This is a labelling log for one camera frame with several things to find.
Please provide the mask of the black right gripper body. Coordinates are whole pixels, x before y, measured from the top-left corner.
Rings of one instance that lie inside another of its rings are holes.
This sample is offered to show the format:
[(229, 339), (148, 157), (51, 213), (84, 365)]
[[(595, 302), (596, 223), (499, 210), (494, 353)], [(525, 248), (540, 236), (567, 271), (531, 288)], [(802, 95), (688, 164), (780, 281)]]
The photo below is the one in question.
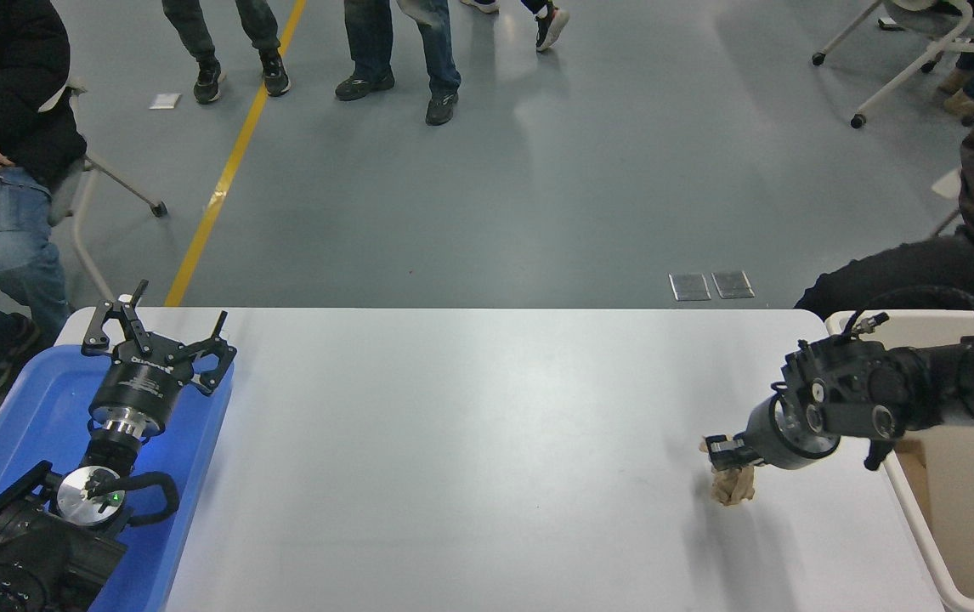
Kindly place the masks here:
[(796, 470), (823, 460), (838, 448), (837, 435), (816, 433), (805, 410), (775, 393), (749, 415), (742, 439), (767, 465)]

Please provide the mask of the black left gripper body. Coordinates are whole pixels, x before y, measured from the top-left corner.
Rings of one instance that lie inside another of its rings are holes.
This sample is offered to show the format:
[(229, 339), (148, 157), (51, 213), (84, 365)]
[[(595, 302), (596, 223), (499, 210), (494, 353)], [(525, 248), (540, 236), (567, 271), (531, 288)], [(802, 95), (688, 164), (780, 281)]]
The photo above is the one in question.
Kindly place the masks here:
[(139, 414), (147, 428), (166, 427), (184, 384), (193, 375), (189, 361), (166, 363), (169, 355), (179, 354), (183, 347), (180, 341), (157, 334), (144, 343), (118, 343), (110, 353), (109, 371), (89, 406), (90, 416), (98, 423), (137, 422)]

